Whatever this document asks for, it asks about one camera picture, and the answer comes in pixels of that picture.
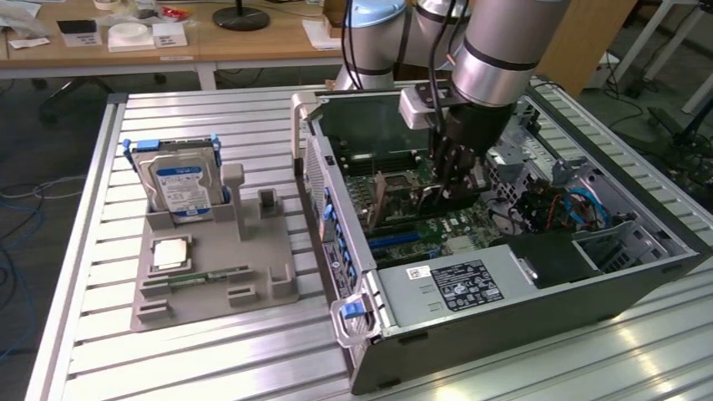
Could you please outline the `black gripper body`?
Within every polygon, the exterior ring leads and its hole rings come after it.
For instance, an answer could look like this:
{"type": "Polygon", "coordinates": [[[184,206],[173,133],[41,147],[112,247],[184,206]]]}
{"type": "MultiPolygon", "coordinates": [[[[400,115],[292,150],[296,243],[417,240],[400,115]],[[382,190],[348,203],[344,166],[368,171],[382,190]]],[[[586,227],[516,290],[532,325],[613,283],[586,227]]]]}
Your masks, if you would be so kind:
{"type": "Polygon", "coordinates": [[[501,107],[461,104],[449,108],[441,125],[432,129],[432,156],[444,154],[446,145],[462,146],[484,156],[494,146],[512,118],[516,103],[501,107]]]}

